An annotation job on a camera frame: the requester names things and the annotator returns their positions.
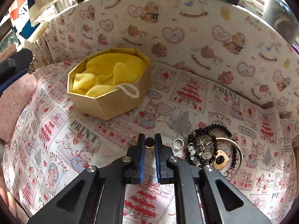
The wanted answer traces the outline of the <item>round gold pendant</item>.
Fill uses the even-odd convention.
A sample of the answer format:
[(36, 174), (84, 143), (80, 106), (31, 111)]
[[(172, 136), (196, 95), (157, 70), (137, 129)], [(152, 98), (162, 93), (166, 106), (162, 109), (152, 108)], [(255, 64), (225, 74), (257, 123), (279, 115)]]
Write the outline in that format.
[(217, 156), (215, 161), (213, 162), (213, 167), (216, 170), (222, 170), (225, 168), (225, 166), (229, 163), (229, 157), (227, 156), (227, 154), (222, 151), (222, 150), (218, 150), (217, 151)]

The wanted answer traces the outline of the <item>striped curtain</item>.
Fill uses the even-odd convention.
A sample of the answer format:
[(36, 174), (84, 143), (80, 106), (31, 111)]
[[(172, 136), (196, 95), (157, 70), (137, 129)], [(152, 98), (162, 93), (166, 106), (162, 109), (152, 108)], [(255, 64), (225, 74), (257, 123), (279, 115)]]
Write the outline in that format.
[(57, 0), (15, 0), (9, 8), (13, 28), (24, 39), (28, 39), (38, 28), (44, 11)]

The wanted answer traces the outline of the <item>gold bangle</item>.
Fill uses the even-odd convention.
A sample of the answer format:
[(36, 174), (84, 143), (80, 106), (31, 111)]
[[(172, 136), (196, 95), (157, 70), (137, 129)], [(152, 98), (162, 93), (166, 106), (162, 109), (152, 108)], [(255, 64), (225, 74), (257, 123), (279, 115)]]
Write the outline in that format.
[(240, 168), (241, 168), (242, 163), (243, 163), (243, 154), (242, 154), (241, 148), (239, 147), (239, 145), (235, 141), (233, 141), (231, 139), (228, 139), (228, 138), (225, 138), (225, 137), (216, 137), (216, 139), (218, 141), (225, 141), (225, 142), (229, 143), (231, 145), (232, 149), (236, 150), (238, 152), (238, 154), (239, 154), (239, 166), (237, 167), (237, 169), (234, 173), (234, 175), (237, 175), (237, 173), (240, 171)]

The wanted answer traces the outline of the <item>yellow cloth in box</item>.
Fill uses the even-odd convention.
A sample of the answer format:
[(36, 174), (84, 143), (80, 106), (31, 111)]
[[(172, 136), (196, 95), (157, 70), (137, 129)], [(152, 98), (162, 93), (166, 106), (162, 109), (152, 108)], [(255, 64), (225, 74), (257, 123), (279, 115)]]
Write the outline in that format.
[(97, 98), (117, 85), (135, 83), (147, 67), (135, 55), (107, 53), (89, 60), (85, 70), (75, 75), (73, 93)]

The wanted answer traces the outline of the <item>octagonal cardboard box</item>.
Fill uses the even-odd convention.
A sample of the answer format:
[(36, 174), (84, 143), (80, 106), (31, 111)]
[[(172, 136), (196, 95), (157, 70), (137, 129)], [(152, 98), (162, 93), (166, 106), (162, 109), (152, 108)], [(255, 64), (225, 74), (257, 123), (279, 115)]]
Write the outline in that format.
[[(73, 93), (73, 81), (75, 79), (75, 75), (85, 70), (85, 66), (89, 60), (107, 53), (125, 53), (135, 55), (146, 62), (147, 67), (141, 78), (135, 83), (117, 85), (112, 91), (97, 98)], [(83, 59), (68, 74), (67, 93), (72, 99), (76, 109), (80, 112), (99, 119), (109, 120), (138, 107), (142, 103), (150, 86), (150, 64), (151, 60), (148, 57), (143, 55), (143, 53), (139, 50), (133, 48), (111, 48), (98, 52)]]

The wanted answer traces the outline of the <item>teddy bear print cloth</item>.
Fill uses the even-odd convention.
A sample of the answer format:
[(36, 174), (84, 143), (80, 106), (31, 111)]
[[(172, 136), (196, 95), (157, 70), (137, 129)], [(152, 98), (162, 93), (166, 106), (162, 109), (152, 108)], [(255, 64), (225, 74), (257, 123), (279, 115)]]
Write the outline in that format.
[(50, 63), (136, 48), (298, 122), (298, 54), (256, 15), (219, 0), (86, 0), (54, 18), (38, 45)]

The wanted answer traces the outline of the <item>grey translucent container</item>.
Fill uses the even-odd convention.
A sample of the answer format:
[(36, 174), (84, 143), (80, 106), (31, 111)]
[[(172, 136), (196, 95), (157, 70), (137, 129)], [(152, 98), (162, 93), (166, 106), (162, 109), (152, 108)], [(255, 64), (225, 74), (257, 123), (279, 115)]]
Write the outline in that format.
[(282, 0), (266, 0), (262, 19), (279, 33), (289, 45), (298, 35), (298, 20), (290, 7)]

